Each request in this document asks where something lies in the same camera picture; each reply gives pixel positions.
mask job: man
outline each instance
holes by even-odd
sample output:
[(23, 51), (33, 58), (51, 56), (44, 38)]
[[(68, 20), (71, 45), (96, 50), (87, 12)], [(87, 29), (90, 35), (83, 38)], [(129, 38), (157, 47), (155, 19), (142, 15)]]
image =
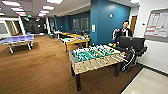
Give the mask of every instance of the man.
[(120, 36), (126, 36), (126, 37), (130, 36), (130, 37), (132, 37), (132, 31), (129, 28), (127, 28), (128, 25), (129, 25), (129, 21), (124, 21), (123, 22), (123, 28), (119, 29), (117, 34), (116, 34), (116, 42), (119, 40)]

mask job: table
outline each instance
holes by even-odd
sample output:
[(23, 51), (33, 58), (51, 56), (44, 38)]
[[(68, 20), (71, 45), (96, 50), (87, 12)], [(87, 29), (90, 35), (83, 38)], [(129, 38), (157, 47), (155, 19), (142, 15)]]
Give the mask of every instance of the table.
[(75, 43), (80, 43), (80, 46), (82, 47), (82, 42), (86, 43), (86, 48), (88, 47), (88, 42), (90, 41), (90, 39), (82, 39), (82, 40), (75, 40), (75, 41), (67, 41), (65, 39), (62, 39), (62, 41), (65, 44), (66, 47), (66, 51), (70, 50), (70, 45), (75, 44)]
[(57, 39), (60, 39), (59, 37), (59, 34), (62, 33), (61, 31), (54, 31), (54, 34), (58, 34), (58, 38)]
[(69, 37), (84, 37), (82, 35), (77, 35), (77, 34), (71, 34), (71, 35), (67, 35), (67, 36), (69, 36)]
[(71, 62), (71, 72), (72, 76), (76, 76), (77, 91), (81, 90), (81, 73), (116, 64), (114, 76), (119, 76), (120, 66), (124, 57), (125, 53), (121, 53), (108, 46), (70, 50), (69, 59)]
[(34, 35), (12, 36), (0, 41), (0, 44), (8, 44), (9, 50), (13, 53), (12, 46), (28, 45), (29, 50), (33, 46)]

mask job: window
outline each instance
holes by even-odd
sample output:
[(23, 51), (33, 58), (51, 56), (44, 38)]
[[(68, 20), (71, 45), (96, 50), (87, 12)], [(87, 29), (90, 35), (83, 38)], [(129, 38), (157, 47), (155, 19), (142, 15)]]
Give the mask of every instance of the window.
[(73, 29), (79, 30), (79, 19), (74, 19), (73, 20)]
[(89, 19), (82, 18), (81, 19), (81, 30), (88, 31), (88, 26), (89, 26)]

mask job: table tennis table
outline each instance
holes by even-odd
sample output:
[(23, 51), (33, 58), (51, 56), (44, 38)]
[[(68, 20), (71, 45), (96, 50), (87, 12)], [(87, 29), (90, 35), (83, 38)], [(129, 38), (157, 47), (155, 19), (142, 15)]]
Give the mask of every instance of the table tennis table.
[(12, 46), (28, 45), (29, 50), (33, 46), (34, 35), (12, 36), (0, 41), (0, 44), (8, 44), (9, 50), (13, 53)]

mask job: door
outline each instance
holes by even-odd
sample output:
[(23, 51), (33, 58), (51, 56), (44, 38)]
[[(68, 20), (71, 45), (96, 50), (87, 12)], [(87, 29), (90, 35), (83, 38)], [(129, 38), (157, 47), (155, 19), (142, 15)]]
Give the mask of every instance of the door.
[(130, 25), (130, 29), (131, 29), (131, 31), (132, 31), (132, 34), (134, 34), (136, 19), (137, 19), (137, 16), (132, 16), (131, 25)]

